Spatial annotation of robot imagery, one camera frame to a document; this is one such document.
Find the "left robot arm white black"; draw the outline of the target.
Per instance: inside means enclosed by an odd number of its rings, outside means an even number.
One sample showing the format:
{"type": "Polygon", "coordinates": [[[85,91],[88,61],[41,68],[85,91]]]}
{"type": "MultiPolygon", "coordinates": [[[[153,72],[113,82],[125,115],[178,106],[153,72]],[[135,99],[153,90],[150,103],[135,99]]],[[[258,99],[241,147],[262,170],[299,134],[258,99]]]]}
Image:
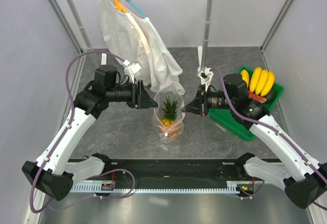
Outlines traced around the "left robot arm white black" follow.
{"type": "Polygon", "coordinates": [[[130,108],[155,108],[158,104],[151,99],[141,80],[136,80],[141,66],[138,63],[128,65],[124,71],[128,80],[117,82],[120,76],[112,65],[101,65],[95,71],[95,77],[76,95],[73,108],[47,149],[36,159],[26,161],[22,171],[36,189],[49,197],[63,200],[71,188],[88,178],[98,176],[102,180],[112,174],[112,167],[106,164],[109,158],[99,153],[74,166],[68,166],[68,160],[85,132],[94,124],[100,114],[111,102],[125,102],[130,108]]]}

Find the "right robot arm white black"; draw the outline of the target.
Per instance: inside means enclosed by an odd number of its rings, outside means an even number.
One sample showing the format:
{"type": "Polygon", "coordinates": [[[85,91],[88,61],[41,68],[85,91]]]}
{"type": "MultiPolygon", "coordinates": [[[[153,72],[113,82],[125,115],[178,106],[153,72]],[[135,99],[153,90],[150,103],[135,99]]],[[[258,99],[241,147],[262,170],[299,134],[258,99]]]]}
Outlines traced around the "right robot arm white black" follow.
{"type": "Polygon", "coordinates": [[[246,153],[234,166],[240,180],[249,176],[267,181],[285,192],[301,209],[315,204],[326,193],[326,164],[310,156],[281,129],[269,110],[249,97],[246,82],[238,74],[221,78],[223,90],[210,85],[212,73],[200,72],[201,85],[194,100],[182,111],[206,116],[211,109],[229,109],[233,119],[256,135],[281,160],[285,169],[246,153]]]}

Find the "clear zip top bag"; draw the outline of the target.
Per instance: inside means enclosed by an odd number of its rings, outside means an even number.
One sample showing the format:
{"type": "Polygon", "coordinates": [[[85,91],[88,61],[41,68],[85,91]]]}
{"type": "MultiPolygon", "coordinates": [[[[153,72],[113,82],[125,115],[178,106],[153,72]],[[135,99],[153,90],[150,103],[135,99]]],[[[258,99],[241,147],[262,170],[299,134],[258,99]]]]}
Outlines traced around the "clear zip top bag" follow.
{"type": "Polygon", "coordinates": [[[155,95],[154,101],[158,107],[153,109],[153,127],[161,141],[170,143],[176,140],[184,130],[183,97],[172,82],[155,95]]]}

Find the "white garment on hanger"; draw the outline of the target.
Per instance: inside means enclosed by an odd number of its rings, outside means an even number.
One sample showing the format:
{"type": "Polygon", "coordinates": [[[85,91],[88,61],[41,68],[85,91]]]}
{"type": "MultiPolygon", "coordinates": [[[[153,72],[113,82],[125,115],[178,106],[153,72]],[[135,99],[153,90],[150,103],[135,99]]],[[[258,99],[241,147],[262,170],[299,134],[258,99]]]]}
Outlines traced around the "white garment on hanger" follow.
{"type": "Polygon", "coordinates": [[[157,93],[173,83],[180,95],[185,90],[179,82],[183,70],[163,43],[150,20],[139,18],[128,10],[118,10],[114,0],[99,0],[103,38],[109,51],[140,65],[135,78],[157,93]]]}

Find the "dark green toy avocado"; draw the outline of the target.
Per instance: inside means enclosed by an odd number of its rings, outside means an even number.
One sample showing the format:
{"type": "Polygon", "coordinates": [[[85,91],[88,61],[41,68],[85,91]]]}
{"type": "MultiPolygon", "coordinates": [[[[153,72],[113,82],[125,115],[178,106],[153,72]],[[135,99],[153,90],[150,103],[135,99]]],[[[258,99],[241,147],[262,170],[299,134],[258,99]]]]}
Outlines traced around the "dark green toy avocado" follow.
{"type": "Polygon", "coordinates": [[[276,96],[276,90],[274,88],[272,88],[269,93],[267,95],[265,95],[264,97],[266,98],[266,103],[272,102],[274,101],[276,96]]]}

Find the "toy pineapple orange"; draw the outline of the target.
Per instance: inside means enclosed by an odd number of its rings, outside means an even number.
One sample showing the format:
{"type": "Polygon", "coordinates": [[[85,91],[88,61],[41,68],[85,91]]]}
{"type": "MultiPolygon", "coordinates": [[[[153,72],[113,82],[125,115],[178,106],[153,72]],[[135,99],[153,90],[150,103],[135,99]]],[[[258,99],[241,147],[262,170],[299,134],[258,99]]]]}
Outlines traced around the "toy pineapple orange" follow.
{"type": "Polygon", "coordinates": [[[177,123],[177,108],[178,101],[176,99],[171,99],[170,96],[165,97],[163,102],[164,108],[163,115],[161,116],[161,123],[165,130],[162,132],[166,137],[173,137],[178,134],[180,130],[180,124],[177,123]]]}

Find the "toy watermelon slice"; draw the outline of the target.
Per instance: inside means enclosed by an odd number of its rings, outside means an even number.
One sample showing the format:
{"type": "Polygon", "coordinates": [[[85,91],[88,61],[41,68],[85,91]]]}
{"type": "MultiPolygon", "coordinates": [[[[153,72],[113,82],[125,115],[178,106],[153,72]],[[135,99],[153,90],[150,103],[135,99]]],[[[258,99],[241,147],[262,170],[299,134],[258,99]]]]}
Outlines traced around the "toy watermelon slice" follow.
{"type": "Polygon", "coordinates": [[[267,101],[267,99],[265,97],[256,95],[255,93],[252,93],[250,90],[248,90],[248,95],[249,95],[249,99],[259,101],[261,104],[263,104],[267,101]]]}

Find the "yellow toy mango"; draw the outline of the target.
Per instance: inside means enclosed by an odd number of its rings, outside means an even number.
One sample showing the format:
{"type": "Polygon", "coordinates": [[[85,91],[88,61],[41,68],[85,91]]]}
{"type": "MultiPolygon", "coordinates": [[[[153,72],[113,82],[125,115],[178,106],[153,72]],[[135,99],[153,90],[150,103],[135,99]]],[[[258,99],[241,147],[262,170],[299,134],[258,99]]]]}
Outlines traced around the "yellow toy mango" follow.
{"type": "Polygon", "coordinates": [[[249,76],[248,71],[246,69],[243,69],[243,70],[241,70],[240,75],[241,75],[242,79],[246,82],[247,88],[249,88],[250,76],[249,76]]]}

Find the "yellow toy banana bunch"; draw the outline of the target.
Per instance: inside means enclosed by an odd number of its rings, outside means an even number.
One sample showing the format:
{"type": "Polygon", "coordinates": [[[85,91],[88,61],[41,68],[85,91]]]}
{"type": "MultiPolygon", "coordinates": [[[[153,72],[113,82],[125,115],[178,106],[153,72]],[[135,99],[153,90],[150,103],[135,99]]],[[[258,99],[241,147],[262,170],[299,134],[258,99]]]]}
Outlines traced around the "yellow toy banana bunch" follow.
{"type": "Polygon", "coordinates": [[[275,74],[260,67],[255,68],[252,73],[249,90],[251,93],[266,96],[272,89],[275,82],[275,74]]]}

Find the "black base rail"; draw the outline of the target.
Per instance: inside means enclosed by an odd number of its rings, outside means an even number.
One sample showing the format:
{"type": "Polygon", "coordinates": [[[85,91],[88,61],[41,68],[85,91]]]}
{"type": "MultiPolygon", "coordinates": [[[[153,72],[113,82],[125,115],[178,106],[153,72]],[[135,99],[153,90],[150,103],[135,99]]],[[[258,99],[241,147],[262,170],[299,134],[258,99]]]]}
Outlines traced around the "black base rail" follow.
{"type": "Polygon", "coordinates": [[[236,159],[111,159],[103,172],[125,169],[135,177],[135,189],[217,189],[228,182],[260,183],[236,159]]]}

